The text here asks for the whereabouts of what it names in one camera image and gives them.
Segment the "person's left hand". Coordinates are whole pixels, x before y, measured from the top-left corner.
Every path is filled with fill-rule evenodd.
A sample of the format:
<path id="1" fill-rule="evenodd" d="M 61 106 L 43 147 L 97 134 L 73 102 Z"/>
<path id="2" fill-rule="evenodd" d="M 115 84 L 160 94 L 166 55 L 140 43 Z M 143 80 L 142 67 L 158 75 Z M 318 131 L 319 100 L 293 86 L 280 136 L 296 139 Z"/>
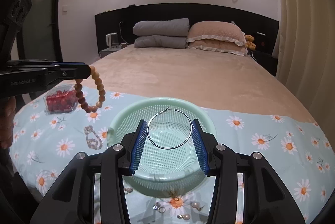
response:
<path id="1" fill-rule="evenodd" d="M 1 101 L 0 141 L 2 149 L 8 149 L 13 143 L 15 109 L 15 97 L 9 97 L 7 100 Z"/>

